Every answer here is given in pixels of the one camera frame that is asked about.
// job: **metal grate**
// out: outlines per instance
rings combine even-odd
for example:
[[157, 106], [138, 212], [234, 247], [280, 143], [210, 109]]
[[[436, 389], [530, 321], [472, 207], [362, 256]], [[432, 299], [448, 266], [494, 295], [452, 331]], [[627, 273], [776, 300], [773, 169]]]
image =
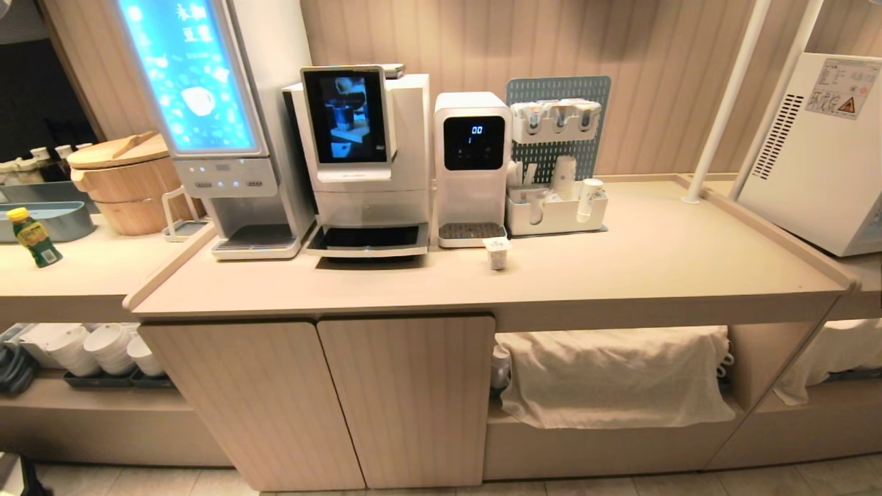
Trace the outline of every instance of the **metal grate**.
[[594, 139], [586, 141], [556, 141], [550, 143], [534, 143], [523, 145], [512, 143], [512, 160], [535, 163], [536, 183], [550, 183], [554, 172], [554, 164], [559, 155], [576, 157], [576, 180], [580, 181], [594, 175], [597, 162], [597, 150], [603, 134], [603, 118], [606, 116], [609, 103], [609, 76], [573, 76], [567, 78], [520, 78], [512, 79], [505, 86], [505, 103], [522, 103], [524, 101], [560, 100], [561, 98], [584, 98], [596, 101], [603, 106], [601, 122], [597, 127]]
[[796, 120], [796, 114], [803, 106], [805, 97], [796, 96], [795, 94], [787, 94], [781, 107], [778, 109], [778, 115], [772, 122], [772, 129], [766, 135], [766, 142], [759, 149], [759, 157], [753, 164], [752, 175], [760, 179], [768, 179], [772, 173], [772, 167], [778, 161], [781, 149], [784, 147], [784, 139], [790, 134], [790, 129]]
[[493, 222], [448, 223], [438, 230], [442, 239], [484, 239], [505, 236], [505, 228]]

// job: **warning label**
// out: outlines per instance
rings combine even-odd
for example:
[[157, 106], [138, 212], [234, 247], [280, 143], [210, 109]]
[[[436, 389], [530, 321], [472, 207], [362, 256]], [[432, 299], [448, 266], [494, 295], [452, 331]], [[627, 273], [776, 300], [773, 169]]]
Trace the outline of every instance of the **warning label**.
[[878, 62], [828, 58], [805, 109], [856, 120], [880, 69]]

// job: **towel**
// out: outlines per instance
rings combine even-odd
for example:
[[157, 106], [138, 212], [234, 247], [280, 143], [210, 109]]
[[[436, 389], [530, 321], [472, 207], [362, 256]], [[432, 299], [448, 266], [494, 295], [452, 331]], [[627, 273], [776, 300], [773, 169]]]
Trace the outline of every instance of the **towel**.
[[784, 373], [774, 393], [784, 404], [809, 402], [809, 386], [833, 372], [882, 367], [882, 319], [831, 320]]
[[541, 429], [681, 427], [735, 418], [717, 386], [725, 326], [497, 334], [503, 410]]

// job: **coffee machine drip tray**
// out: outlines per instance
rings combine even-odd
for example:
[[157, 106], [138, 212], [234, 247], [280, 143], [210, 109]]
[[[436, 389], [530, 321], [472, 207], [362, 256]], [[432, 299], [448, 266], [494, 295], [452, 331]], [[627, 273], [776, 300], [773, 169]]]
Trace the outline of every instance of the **coffee machine drip tray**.
[[429, 250], [429, 224], [376, 228], [319, 226], [306, 244], [320, 257], [368, 259], [410, 257]]
[[505, 227], [494, 222], [448, 222], [438, 229], [438, 245], [443, 248], [484, 246], [485, 237], [506, 237]]
[[250, 225], [219, 242], [212, 253], [220, 260], [290, 259], [300, 248], [287, 224]]

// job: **ventilation grille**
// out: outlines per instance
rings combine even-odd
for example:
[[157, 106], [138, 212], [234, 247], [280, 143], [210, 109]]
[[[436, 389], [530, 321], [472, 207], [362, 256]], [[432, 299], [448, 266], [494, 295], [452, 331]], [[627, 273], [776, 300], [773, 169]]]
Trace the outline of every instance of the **ventilation grille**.
[[759, 157], [753, 165], [753, 174], [761, 179], [768, 179], [772, 173], [773, 165], [778, 161], [778, 155], [781, 154], [781, 148], [784, 146], [784, 139], [790, 134], [790, 128], [796, 119], [796, 114], [803, 106], [803, 96], [788, 94], [784, 96], [781, 108], [778, 109], [778, 115], [772, 122], [772, 129], [766, 135], [766, 142], [759, 149]]

